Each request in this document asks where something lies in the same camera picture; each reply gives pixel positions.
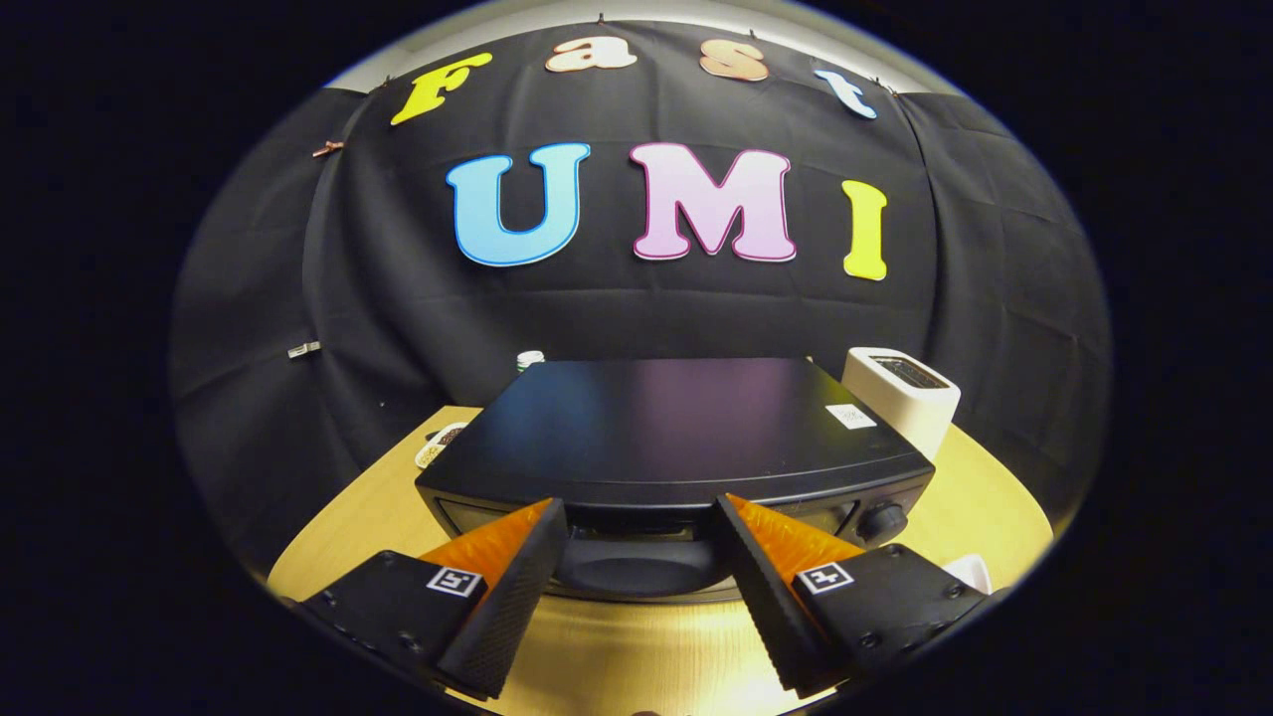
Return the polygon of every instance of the letter m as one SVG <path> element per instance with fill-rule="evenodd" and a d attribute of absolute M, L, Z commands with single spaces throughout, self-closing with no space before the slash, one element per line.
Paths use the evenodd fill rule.
<path fill-rule="evenodd" d="M 685 214 L 703 250 L 715 255 L 735 218 L 742 214 L 742 232 L 731 245 L 751 261 L 789 261 L 796 245 L 787 237 L 783 177 L 792 163 L 780 154 L 747 149 L 719 185 L 684 144 L 642 144 L 631 158 L 645 167 L 645 234 L 633 243 L 642 259 L 661 261 L 690 252 L 689 237 L 677 227 Z"/>

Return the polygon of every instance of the light blue letter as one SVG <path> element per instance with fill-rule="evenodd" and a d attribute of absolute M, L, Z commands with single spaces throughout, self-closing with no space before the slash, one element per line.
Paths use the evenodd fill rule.
<path fill-rule="evenodd" d="M 844 106 L 849 110 L 853 110 L 868 120 L 873 120 L 878 116 L 875 110 L 867 107 L 862 103 L 862 99 L 859 99 L 862 90 L 858 89 L 857 85 L 850 84 L 849 80 L 844 79 L 838 73 L 833 73 L 830 70 L 813 70 L 813 74 L 831 83 L 831 92 L 834 92 L 835 96 L 840 98 L 840 102 L 844 102 Z"/>
<path fill-rule="evenodd" d="M 531 152 L 544 169 L 544 220 L 530 231 L 512 232 L 499 220 L 499 177 L 512 166 L 504 155 L 465 162 L 447 173 L 456 189 L 456 241 L 479 264 L 533 264 L 560 251 L 579 228 L 579 162 L 587 144 L 547 144 Z"/>

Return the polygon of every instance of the orange soft pad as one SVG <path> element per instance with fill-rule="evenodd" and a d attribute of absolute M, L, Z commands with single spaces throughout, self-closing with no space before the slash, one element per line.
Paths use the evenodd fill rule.
<path fill-rule="evenodd" d="M 526 538 L 535 529 L 535 524 L 540 521 L 540 516 L 544 515 L 544 510 L 550 502 L 552 502 L 551 498 L 527 505 L 517 512 L 504 515 L 494 522 L 425 552 L 420 559 L 481 575 L 486 580 L 486 594 L 477 603 L 477 606 L 481 606 L 481 603 L 499 584 L 499 578 L 504 576 L 513 557 L 517 557 L 522 549 L 522 544 L 526 543 Z"/>
<path fill-rule="evenodd" d="M 728 493 L 726 497 L 738 510 L 738 516 L 751 530 L 751 536 L 756 538 L 760 549 L 765 552 L 765 557 L 782 575 L 783 584 L 793 595 L 796 590 L 792 589 L 792 580 L 797 572 L 857 557 L 864 552 L 794 517 Z"/>

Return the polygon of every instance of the black cloth backdrop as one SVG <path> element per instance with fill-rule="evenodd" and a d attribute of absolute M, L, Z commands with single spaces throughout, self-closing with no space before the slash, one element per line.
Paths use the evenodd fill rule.
<path fill-rule="evenodd" d="M 556 45 L 597 34 L 626 39 L 638 62 L 544 68 Z M 770 76 L 703 71 L 699 46 L 718 37 L 759 47 Z M 479 51 L 494 60 L 442 107 L 390 125 L 414 78 Z M 817 69 L 858 85 L 878 118 L 849 112 Z M 328 139 L 346 148 L 313 159 Z M 572 242 L 526 266 L 465 257 L 446 173 L 512 157 L 502 218 L 532 228 L 544 178 L 527 155 L 563 141 L 592 150 Z M 636 257 L 645 186 L 629 152 L 651 141 L 690 147 L 715 181 L 746 149 L 789 158 L 797 256 L 754 262 L 695 243 L 673 261 Z M 841 268 L 844 180 L 889 197 L 882 282 Z M 322 350 L 286 358 L 307 340 Z M 232 548 L 264 575 L 438 406 L 494 399 L 522 350 L 550 361 L 812 355 L 839 377 L 854 345 L 904 350 L 956 381 L 956 423 L 1054 521 L 1068 516 L 1104 432 L 1109 325 L 1082 229 L 1030 153 L 967 99 L 895 97 L 763 38 L 580 24 L 461 52 L 368 96 L 325 89 L 279 124 L 195 238 L 176 298 L 172 390 L 191 473 Z"/>

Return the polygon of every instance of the orange letter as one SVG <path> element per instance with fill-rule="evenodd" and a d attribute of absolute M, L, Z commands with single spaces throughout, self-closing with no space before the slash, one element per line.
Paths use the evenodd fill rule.
<path fill-rule="evenodd" d="M 447 92 L 454 92 L 461 84 L 468 79 L 468 68 L 480 68 L 490 61 L 490 52 L 482 52 L 481 55 L 474 55 L 472 57 L 465 57 L 458 62 L 452 62 L 444 68 L 438 68 L 432 73 L 424 73 L 423 75 L 415 78 L 411 84 L 415 88 L 411 90 L 411 97 L 407 97 L 406 106 L 402 111 L 390 120 L 391 125 L 400 125 L 411 117 L 418 117 L 430 110 L 437 110 L 447 101 L 446 97 L 438 97 L 438 93 L 446 89 Z"/>
<path fill-rule="evenodd" d="M 588 68 L 626 68 L 636 61 L 628 52 L 628 41 L 621 37 L 584 37 L 563 42 L 552 48 L 554 55 L 544 64 L 554 73 L 573 73 Z"/>
<path fill-rule="evenodd" d="M 759 62 L 765 56 L 760 50 L 728 39 L 709 39 L 703 43 L 699 65 L 709 75 L 760 82 L 769 76 L 769 68 Z"/>

